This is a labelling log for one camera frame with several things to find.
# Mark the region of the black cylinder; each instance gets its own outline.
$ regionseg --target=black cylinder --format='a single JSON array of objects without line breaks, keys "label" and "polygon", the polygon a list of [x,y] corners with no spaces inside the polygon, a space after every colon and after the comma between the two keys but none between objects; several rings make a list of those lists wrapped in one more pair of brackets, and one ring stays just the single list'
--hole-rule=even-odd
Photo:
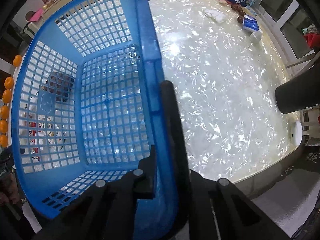
[{"label": "black cylinder", "polygon": [[320,104],[320,63],[278,86],[275,97],[283,114]]}]

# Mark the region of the pink object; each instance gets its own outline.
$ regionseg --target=pink object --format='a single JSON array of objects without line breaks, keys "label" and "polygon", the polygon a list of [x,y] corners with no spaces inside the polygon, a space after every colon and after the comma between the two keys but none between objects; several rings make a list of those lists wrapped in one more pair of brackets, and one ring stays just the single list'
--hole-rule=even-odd
[{"label": "pink object", "polygon": [[37,22],[43,13],[43,9],[40,8],[37,12],[30,18],[29,22]]}]

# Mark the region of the blue and white package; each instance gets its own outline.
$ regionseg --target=blue and white package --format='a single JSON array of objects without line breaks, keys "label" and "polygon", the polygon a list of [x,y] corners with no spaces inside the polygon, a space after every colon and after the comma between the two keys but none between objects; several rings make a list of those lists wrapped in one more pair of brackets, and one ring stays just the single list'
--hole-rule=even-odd
[{"label": "blue and white package", "polygon": [[257,20],[249,15],[244,15],[242,28],[250,33],[254,33],[259,30]]}]

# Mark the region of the red cloth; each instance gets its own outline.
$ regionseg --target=red cloth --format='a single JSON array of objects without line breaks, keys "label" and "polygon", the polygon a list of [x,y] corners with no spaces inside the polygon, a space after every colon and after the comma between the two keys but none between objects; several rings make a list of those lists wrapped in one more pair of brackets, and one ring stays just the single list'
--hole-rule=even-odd
[{"label": "red cloth", "polygon": [[313,47],[320,47],[320,35],[316,34],[316,33],[309,33],[307,35],[303,36],[307,43],[309,48],[313,48]]}]

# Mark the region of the embossed logo on basket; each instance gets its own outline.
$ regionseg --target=embossed logo on basket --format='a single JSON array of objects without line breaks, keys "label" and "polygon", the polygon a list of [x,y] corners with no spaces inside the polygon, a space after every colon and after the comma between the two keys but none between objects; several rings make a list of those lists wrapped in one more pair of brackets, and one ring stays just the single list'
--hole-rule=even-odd
[{"label": "embossed logo on basket", "polygon": [[37,102],[38,113],[43,115],[54,115],[54,101],[54,94],[40,90]]}]

